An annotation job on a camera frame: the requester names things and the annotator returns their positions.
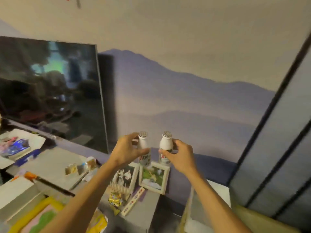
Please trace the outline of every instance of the forearm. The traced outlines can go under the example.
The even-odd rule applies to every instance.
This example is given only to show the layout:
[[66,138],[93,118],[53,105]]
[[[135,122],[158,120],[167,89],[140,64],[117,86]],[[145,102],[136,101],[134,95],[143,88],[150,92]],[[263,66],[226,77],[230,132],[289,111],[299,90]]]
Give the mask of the forearm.
[[105,163],[91,181],[70,200],[41,233],[85,233],[94,211],[116,171],[112,162]]
[[198,194],[216,233],[251,232],[198,172],[193,171],[187,177]]

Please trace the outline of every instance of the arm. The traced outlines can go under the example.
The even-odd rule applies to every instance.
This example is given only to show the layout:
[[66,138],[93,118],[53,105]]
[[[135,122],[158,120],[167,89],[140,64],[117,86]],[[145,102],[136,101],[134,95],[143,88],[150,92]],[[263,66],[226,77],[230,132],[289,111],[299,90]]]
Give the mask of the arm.
[[134,159],[147,154],[149,149],[137,150],[132,141],[138,133],[121,137],[109,160],[101,166],[91,181],[57,214],[41,233],[85,233],[94,211],[116,171]]
[[159,150],[159,152],[189,179],[205,213],[211,220],[214,231],[217,233],[251,233],[251,230],[232,212],[226,202],[200,176],[196,169],[192,147],[176,139],[173,139],[173,143],[174,149],[178,150],[177,154],[171,154],[165,150]]

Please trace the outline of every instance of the white picture frame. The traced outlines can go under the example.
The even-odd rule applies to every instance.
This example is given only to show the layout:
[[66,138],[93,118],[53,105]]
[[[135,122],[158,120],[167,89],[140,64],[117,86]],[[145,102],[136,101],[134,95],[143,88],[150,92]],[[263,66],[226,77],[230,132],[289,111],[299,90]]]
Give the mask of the white picture frame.
[[[146,172],[146,170],[152,169],[152,168],[157,169],[153,172],[152,172],[152,170],[149,170],[150,176],[153,177],[152,181],[150,181],[151,178],[143,178],[143,176],[146,175],[144,172]],[[165,191],[166,191],[167,180],[169,177],[169,170],[170,170],[169,166],[160,164],[160,163],[155,162],[155,161],[152,161],[149,167],[140,166],[140,168],[139,168],[139,185],[143,188],[146,188],[146,189],[149,189],[153,192],[164,195]],[[163,178],[161,181],[161,187],[159,187],[160,186],[159,185],[159,179],[161,179],[161,177],[163,177]]]
[[[130,173],[130,183],[126,179],[129,177],[126,175],[127,172]],[[133,193],[138,172],[139,164],[131,162],[127,167],[121,168],[116,172],[112,181],[110,182],[110,187],[121,194]]]

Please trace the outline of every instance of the tv screen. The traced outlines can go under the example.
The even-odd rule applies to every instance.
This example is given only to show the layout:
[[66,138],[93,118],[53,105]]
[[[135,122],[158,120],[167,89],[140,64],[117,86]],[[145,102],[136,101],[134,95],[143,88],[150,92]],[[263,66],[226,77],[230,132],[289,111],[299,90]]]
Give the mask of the tv screen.
[[0,111],[107,153],[96,46],[0,37]]

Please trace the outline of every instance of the small bottle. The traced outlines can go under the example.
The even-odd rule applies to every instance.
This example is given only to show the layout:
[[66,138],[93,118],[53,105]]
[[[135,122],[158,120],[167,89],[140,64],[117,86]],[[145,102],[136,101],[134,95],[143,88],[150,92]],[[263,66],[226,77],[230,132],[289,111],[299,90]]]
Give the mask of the small bottle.
[[[172,141],[172,133],[169,131],[165,131],[162,134],[162,139],[160,141],[160,149],[167,150],[168,152],[173,152],[173,141]],[[160,154],[159,163],[169,166],[171,161],[166,158],[163,154]]]
[[[149,148],[149,145],[147,143],[147,136],[148,133],[141,131],[138,135],[138,145],[137,149],[144,149],[144,148]],[[147,167],[151,164],[151,154],[150,152],[146,155],[138,157],[138,162],[140,165]]]

